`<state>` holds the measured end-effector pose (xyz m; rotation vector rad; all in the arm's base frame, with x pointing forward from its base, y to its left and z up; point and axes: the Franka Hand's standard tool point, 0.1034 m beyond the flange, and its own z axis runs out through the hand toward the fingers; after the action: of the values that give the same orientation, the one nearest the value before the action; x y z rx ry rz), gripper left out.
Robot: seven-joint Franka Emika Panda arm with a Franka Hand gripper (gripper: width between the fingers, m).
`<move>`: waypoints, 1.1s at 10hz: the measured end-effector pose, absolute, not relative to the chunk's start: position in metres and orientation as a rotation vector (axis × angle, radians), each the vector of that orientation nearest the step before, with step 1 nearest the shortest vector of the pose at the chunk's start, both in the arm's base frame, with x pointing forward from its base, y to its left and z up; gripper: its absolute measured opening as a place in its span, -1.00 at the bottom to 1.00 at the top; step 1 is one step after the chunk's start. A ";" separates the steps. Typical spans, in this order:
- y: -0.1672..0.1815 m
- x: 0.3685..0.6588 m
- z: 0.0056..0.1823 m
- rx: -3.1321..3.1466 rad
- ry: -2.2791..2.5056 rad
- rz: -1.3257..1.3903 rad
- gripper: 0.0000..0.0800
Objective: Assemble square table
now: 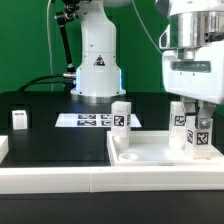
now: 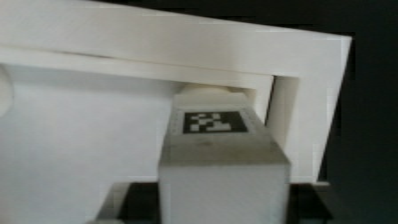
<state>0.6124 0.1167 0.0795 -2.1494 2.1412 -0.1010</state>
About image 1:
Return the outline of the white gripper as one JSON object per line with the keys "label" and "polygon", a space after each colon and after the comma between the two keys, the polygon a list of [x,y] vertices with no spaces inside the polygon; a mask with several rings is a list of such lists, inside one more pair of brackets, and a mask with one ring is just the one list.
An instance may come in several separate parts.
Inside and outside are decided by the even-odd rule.
{"label": "white gripper", "polygon": [[[176,50],[165,51],[162,74],[167,92],[203,100],[198,102],[197,125],[209,129],[215,104],[224,104],[224,41],[197,49],[194,60],[180,60]],[[196,114],[195,100],[190,98],[182,99],[186,116]]]}

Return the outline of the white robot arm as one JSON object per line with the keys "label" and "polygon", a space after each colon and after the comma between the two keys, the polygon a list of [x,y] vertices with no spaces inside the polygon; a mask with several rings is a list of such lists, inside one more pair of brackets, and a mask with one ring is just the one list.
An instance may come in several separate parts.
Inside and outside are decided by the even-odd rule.
{"label": "white robot arm", "polygon": [[[82,63],[72,93],[92,102],[125,92],[116,64],[116,28],[106,7],[132,0],[81,0]],[[224,0],[155,0],[169,24],[160,36],[165,90],[224,104]]]}

